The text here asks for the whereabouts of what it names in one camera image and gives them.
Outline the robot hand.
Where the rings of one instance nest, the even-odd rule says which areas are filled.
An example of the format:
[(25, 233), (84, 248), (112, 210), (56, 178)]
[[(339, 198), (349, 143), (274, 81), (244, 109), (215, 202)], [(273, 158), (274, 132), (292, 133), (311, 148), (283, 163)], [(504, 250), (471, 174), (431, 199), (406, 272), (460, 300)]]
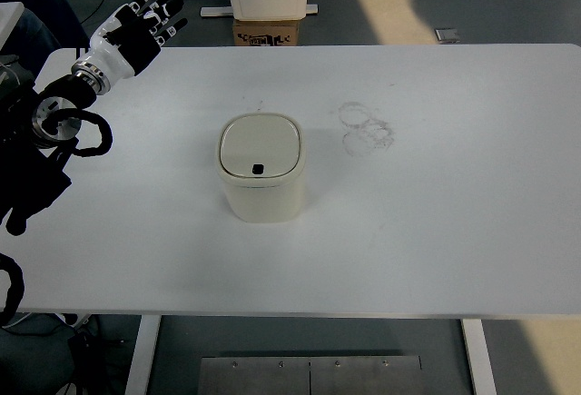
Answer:
[(140, 74), (187, 25), (183, 0), (132, 0), (117, 8), (90, 40), (85, 61), (114, 83)]

